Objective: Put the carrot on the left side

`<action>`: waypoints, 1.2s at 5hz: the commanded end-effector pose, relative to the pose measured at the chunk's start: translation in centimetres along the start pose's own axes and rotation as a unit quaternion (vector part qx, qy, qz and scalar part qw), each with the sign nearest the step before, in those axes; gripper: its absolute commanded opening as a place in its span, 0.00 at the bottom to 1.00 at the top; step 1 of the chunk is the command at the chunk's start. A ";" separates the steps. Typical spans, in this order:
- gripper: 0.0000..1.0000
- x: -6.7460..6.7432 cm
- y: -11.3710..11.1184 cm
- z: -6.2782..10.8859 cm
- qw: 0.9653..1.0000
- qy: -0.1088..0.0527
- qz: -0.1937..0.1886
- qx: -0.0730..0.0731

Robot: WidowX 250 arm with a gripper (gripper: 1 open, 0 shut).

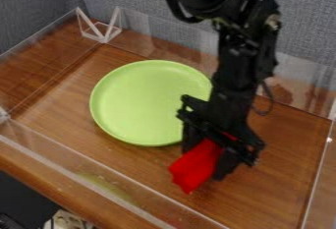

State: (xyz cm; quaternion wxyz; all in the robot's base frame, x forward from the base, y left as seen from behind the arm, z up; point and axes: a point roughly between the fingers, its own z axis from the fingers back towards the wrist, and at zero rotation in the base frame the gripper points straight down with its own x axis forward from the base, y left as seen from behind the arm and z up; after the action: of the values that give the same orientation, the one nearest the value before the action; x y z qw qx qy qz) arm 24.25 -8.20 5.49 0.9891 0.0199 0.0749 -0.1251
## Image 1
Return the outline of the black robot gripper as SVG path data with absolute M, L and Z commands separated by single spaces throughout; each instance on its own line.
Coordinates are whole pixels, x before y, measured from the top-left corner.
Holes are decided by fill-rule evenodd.
M 239 163 L 253 166 L 265 143 L 247 125 L 257 81 L 253 59 L 219 57 L 210 78 L 206 100 L 181 96 L 177 118 L 182 121 L 181 151 L 186 153 L 202 140 L 222 148 L 211 178 L 221 181 Z

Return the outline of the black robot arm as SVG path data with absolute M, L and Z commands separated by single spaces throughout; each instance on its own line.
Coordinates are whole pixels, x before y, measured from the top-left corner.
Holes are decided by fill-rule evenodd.
M 273 76 L 281 29 L 275 0 L 165 0 L 173 16 L 209 20 L 218 35 L 217 67 L 206 100 L 182 95 L 182 151 L 209 141 L 219 149 L 209 175 L 222 180 L 243 163 L 251 166 L 265 143 L 247 126 L 257 88 Z

